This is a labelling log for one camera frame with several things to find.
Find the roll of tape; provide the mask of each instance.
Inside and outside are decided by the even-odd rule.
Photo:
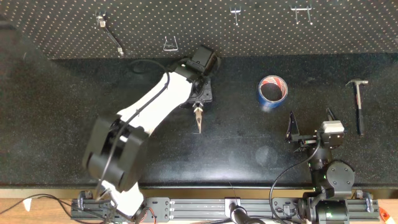
[[[279,87],[280,91],[282,92],[282,97],[279,100],[269,100],[267,99],[263,92],[261,87],[264,86],[265,84],[271,83],[273,85],[276,85]],[[258,86],[257,89],[257,94],[259,97],[259,102],[262,106],[266,108],[275,108],[282,104],[282,102],[286,99],[287,96],[287,84],[285,80],[283,80],[281,77],[278,77],[276,75],[269,75],[265,78],[263,78]]]

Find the wooden floor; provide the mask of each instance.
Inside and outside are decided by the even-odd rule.
[[[3,211],[14,205],[20,199],[0,199],[0,211]],[[379,200],[380,207],[384,208],[394,220],[398,221],[398,200]],[[59,203],[52,199],[33,199],[30,205],[30,211],[27,212],[21,203],[12,210],[0,215],[0,223],[76,223],[70,220],[62,210]],[[367,224],[383,223],[366,222]]]

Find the black pegboard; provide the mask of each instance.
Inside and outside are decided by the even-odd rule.
[[[117,58],[96,25],[105,10],[128,58],[183,57],[200,44],[221,56],[398,52],[398,2],[391,0],[0,0],[3,13],[51,59]],[[311,6],[313,25],[306,11]],[[230,7],[241,7],[238,26]],[[164,52],[176,36],[178,52]]]

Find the hammer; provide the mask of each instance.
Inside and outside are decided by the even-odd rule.
[[[351,81],[349,81],[346,86],[350,83],[354,83],[356,87],[356,104],[358,105],[358,110],[357,110],[357,119],[358,119],[358,134],[362,137],[364,135],[364,125],[363,125],[363,116],[362,116],[362,106],[361,106],[361,94],[359,93],[359,85],[363,84],[366,85],[369,83],[367,80],[360,80],[358,78],[355,78]]]

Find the black tabletop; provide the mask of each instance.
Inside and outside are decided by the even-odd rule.
[[[93,185],[81,159],[99,114],[133,104],[162,72],[137,75],[130,60],[48,61],[30,50],[12,51],[0,60],[0,183],[2,186]],[[174,59],[162,59],[168,64]],[[150,137],[141,187],[269,187],[305,154],[284,142],[289,112],[302,134],[312,134],[330,107],[348,130],[333,151],[356,170],[356,186],[398,186],[397,54],[297,55],[223,58],[212,78],[212,104],[205,106],[202,134],[192,110],[176,108]],[[266,113],[257,84],[278,75],[288,85],[284,103]],[[353,78],[361,87],[365,137],[356,134]],[[284,187],[311,183],[307,166],[280,180]]]

